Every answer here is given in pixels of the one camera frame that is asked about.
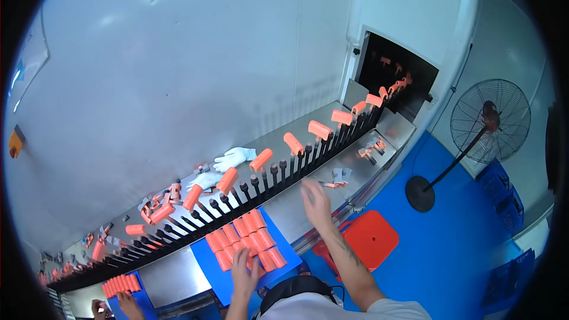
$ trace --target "black cord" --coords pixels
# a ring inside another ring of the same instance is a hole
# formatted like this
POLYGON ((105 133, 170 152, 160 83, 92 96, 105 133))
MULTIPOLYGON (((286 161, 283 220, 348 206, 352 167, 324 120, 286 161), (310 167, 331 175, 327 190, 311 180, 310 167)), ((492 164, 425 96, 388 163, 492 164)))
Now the black cord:
MULTIPOLYGON (((443 108, 443 110, 440 112, 439 118, 437 119, 437 122, 435 123, 435 125, 432 127, 431 131, 435 131, 435 127, 437 127, 437 124, 439 123, 440 117, 443 116, 443 113, 445 112, 445 109, 448 107, 448 103, 451 102, 452 96, 455 94, 456 92, 456 86, 455 87, 451 87, 452 93, 451 96, 448 98, 448 102, 445 105, 445 107, 443 108)), ((423 146, 425 145, 425 143, 427 142, 427 140, 429 139, 429 137, 427 137, 424 141, 423 144, 421 145, 421 147, 419 147, 419 150, 417 151, 416 155, 415 155, 415 159, 413 160, 413 167, 411 167, 411 175, 415 175, 415 173, 413 173, 413 170, 415 169, 415 162, 417 161, 417 156, 419 155, 419 152, 421 152, 421 150, 423 149, 423 146)))
MULTIPOLYGON (((459 79, 456 80, 456 85, 454 87, 451 86, 452 94, 448 98, 447 104, 445 105, 443 110, 440 112, 439 118, 437 119, 437 122, 435 123, 435 125, 432 127, 431 131, 435 131, 435 127, 437 127, 437 124, 439 123, 440 117, 443 116, 443 113, 445 112, 446 108, 448 107, 448 103, 451 102, 452 96, 456 93, 456 87, 459 85, 460 78, 462 78, 462 73, 464 72, 464 68, 466 67, 466 63, 468 62, 468 58, 470 57, 471 51, 472 51, 472 44, 470 44, 470 46, 468 46, 468 53, 466 54, 466 60, 464 61, 463 68, 460 70, 459 79)), ((425 142, 427 142, 428 139, 429 138, 427 138, 423 141, 423 144, 421 145, 421 147, 419 147, 419 150, 417 151, 417 154, 415 155, 415 159, 413 159, 413 166, 411 167, 411 175, 415 175, 413 173, 413 170, 415 169, 415 162, 417 161, 417 156, 419 155, 419 152, 421 152, 421 149, 423 149, 423 146, 425 145, 425 142)))
POLYGON ((341 285, 332 285, 330 288, 334 289, 336 287, 342 288, 342 302, 344 302, 344 298, 346 296, 346 290, 344 287, 342 287, 341 285))

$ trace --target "blue crate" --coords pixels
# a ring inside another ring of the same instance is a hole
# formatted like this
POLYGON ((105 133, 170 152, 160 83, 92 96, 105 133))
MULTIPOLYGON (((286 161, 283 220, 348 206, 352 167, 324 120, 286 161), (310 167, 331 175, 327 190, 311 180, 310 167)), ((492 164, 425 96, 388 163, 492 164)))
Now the blue crate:
POLYGON ((509 195, 494 206, 494 210, 508 231, 516 232, 523 227, 523 204, 514 186, 511 186, 509 195))
POLYGON ((510 178, 496 159, 476 177, 476 182, 493 205, 500 203, 510 194, 510 178))
POLYGON ((529 249, 492 270, 480 304, 485 314, 512 307, 533 273, 535 259, 536 253, 529 249))

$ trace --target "red plastic stool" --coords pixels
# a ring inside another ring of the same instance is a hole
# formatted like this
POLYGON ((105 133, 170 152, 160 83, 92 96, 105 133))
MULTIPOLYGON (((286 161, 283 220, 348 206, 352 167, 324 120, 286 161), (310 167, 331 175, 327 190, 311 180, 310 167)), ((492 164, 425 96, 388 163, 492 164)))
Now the red plastic stool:
MULTIPOLYGON (((399 243, 399 234, 376 210, 366 211, 344 222, 338 229, 343 230, 342 237, 370 272, 379 267, 399 243)), ((324 241, 318 242, 312 250, 328 263, 336 273, 336 279, 341 282, 338 268, 324 241)))

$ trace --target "fan base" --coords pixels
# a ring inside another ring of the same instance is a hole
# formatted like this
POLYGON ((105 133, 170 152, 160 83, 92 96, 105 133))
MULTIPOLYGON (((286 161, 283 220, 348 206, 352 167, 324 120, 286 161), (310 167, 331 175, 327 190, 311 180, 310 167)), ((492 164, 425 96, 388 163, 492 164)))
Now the fan base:
POLYGON ((435 191, 432 188, 423 191, 428 185, 429 181, 420 175, 411 177, 405 185, 407 201, 413 209, 419 212, 427 212, 435 204, 435 191))

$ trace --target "tattoo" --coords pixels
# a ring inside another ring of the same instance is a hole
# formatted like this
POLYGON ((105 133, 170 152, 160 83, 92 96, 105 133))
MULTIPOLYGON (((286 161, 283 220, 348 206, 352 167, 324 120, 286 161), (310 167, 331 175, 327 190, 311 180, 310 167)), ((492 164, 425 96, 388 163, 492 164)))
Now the tattoo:
POLYGON ((338 242, 340 247, 342 247, 344 250, 346 250, 350 254, 350 257, 356 262, 356 266, 358 266, 358 267, 364 266, 365 270, 369 272, 369 270, 367 269, 365 264, 359 259, 359 257, 354 252, 354 250, 352 250, 352 247, 350 247, 350 245, 346 242, 346 240, 342 236, 340 236, 339 239, 336 239, 336 242, 338 242))

